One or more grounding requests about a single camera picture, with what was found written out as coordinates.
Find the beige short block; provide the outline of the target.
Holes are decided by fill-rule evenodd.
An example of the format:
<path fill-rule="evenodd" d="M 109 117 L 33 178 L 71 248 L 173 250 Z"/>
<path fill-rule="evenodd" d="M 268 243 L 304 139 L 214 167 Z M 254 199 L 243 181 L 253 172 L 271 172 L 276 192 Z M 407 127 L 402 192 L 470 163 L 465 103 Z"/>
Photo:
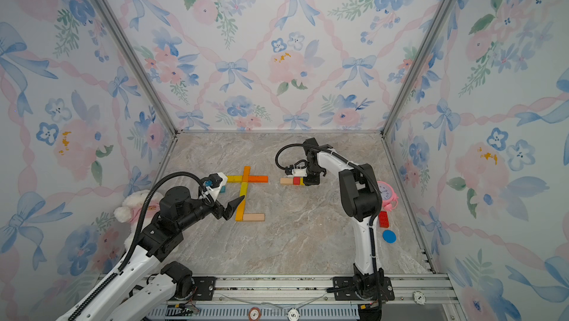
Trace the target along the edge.
<path fill-rule="evenodd" d="M 283 177 L 280 179 L 280 184 L 283 186 L 292 186 L 294 184 L 294 180 L 290 177 Z"/>

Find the lime yellow long block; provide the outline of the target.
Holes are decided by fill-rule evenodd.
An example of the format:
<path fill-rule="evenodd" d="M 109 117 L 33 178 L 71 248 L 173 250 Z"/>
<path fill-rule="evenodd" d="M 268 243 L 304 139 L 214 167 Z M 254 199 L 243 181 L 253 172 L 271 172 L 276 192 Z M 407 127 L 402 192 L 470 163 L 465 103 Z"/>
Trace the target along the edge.
<path fill-rule="evenodd" d="M 248 183 L 241 183 L 239 196 L 246 198 L 248 190 Z"/>

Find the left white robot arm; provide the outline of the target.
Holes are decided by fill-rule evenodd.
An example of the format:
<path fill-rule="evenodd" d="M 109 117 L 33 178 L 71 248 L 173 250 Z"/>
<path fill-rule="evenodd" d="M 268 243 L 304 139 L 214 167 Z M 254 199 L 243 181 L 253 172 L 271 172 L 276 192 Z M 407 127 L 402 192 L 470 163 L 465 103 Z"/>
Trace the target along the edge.
<path fill-rule="evenodd" d="M 191 196 L 185 186 L 167 191 L 159 212 L 145 225 L 145 217 L 154 194 L 166 182 L 187 177 L 198 185 Z M 149 191 L 139 214 L 133 240 L 127 253 L 96 286 L 61 320 L 143 320 L 159 304 L 173 297 L 184 299 L 194 290 L 192 271 L 178 262 L 167 264 L 140 290 L 135 287 L 147 273 L 159 266 L 183 241 L 183 232 L 208 216 L 230 220 L 244 201 L 243 196 L 222 205 L 217 197 L 227 184 L 225 174 L 205 178 L 177 171 L 161 178 Z"/>

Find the golden yellow long block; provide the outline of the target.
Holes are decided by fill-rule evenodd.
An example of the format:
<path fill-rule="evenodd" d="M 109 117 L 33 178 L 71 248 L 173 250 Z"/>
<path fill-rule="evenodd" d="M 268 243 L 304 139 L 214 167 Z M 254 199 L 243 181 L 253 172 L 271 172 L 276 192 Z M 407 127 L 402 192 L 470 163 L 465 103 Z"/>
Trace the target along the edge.
<path fill-rule="evenodd" d="M 243 201 L 241 201 L 239 206 L 236 208 L 235 221 L 237 221 L 237 222 L 243 221 L 244 208 L 245 208 L 245 200 L 243 199 Z"/>

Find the red-orange long block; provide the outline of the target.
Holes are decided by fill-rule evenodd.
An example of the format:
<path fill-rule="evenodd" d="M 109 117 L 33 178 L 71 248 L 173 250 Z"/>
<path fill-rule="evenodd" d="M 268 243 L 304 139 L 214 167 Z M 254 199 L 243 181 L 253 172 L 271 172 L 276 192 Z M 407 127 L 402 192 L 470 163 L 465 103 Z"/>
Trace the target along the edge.
<path fill-rule="evenodd" d="M 268 176 L 250 176 L 248 177 L 249 183 L 268 183 Z"/>

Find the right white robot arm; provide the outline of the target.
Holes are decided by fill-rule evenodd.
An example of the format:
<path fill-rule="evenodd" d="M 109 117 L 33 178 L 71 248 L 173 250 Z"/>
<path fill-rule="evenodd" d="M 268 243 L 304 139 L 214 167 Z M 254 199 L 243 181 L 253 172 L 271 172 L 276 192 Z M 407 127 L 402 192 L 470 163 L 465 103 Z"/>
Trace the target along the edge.
<path fill-rule="evenodd" d="M 291 148 L 302 148 L 305 158 L 284 166 L 279 158 Z M 363 300 L 382 303 L 381 288 L 385 278 L 378 258 L 375 223 L 383 200 L 371 165 L 357 164 L 337 153 L 332 146 L 318 144 L 314 138 L 283 146 L 277 151 L 274 161 L 288 177 L 307 178 L 310 186 L 317 186 L 327 175 L 338 179 L 342 208 L 354 227 L 355 292 Z"/>

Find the beige long block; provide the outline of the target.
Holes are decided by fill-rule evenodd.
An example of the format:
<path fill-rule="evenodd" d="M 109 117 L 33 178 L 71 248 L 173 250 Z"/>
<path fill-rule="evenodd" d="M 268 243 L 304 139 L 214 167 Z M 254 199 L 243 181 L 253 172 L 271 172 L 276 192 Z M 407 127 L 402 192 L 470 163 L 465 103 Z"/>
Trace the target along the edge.
<path fill-rule="evenodd" d="M 265 215 L 262 213 L 243 214 L 242 221 L 243 222 L 264 222 L 265 221 Z"/>

